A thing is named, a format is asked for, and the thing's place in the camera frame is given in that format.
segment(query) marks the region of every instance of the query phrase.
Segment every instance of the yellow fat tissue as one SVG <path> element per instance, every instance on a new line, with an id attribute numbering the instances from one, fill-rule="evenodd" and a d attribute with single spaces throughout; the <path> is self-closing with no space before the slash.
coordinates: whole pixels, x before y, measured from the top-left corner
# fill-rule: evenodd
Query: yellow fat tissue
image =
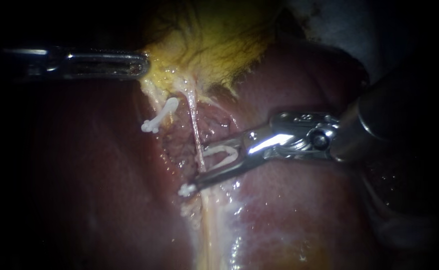
<path id="1" fill-rule="evenodd" d="M 157 109 L 172 92 L 194 90 L 200 99 L 212 85 L 236 96 L 233 80 L 274 41 L 271 26 L 280 7 L 280 1 L 271 0 L 160 4 L 145 22 L 149 43 L 141 51 L 149 57 L 150 70 L 141 88 Z"/>

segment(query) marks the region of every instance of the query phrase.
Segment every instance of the metal instrument jaw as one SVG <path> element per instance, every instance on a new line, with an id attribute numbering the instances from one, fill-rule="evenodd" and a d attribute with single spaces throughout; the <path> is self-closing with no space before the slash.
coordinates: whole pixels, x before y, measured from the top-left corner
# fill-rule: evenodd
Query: metal instrument jaw
<path id="1" fill-rule="evenodd" d="M 18 82 L 73 79 L 138 80 L 149 69 L 145 54 L 122 50 L 5 48 L 7 65 Z"/>
<path id="2" fill-rule="evenodd" d="M 196 176 L 195 190 L 222 183 L 273 159 L 329 160 L 338 127 L 338 120 L 327 113 L 285 111 L 273 115 L 265 125 L 203 145 L 204 157 L 227 151 L 229 157 L 234 153 L 234 160 Z"/>

